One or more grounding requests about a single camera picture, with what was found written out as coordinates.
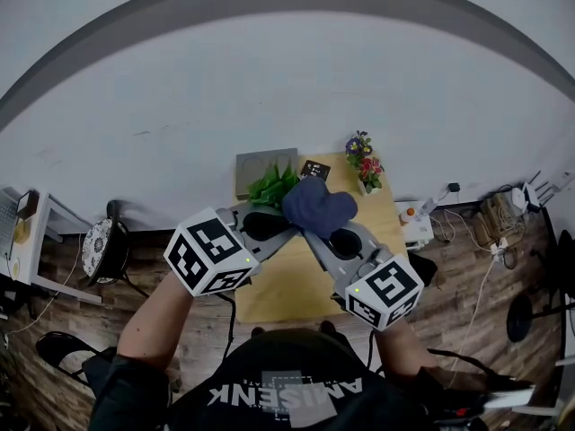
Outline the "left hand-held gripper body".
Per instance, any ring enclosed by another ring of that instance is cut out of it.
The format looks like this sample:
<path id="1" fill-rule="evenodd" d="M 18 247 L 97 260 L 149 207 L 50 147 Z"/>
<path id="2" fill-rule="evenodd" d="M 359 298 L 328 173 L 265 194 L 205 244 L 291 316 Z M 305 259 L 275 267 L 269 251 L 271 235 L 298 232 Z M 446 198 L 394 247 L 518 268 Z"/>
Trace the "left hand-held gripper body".
<path id="1" fill-rule="evenodd" d="M 212 207 L 178 224 L 164 259 L 195 297 L 235 290 L 260 266 Z"/>

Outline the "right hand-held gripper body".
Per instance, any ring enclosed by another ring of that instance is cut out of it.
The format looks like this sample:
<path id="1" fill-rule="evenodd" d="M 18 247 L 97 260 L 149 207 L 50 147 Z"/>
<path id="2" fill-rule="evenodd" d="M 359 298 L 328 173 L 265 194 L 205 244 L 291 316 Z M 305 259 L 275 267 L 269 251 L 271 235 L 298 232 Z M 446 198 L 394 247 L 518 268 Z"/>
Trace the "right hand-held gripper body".
<path id="1" fill-rule="evenodd" d="M 383 331 L 409 313 L 420 300 L 424 283 L 408 259 L 386 247 L 374 251 L 354 274 L 334 281 L 344 309 L 373 329 Z"/>

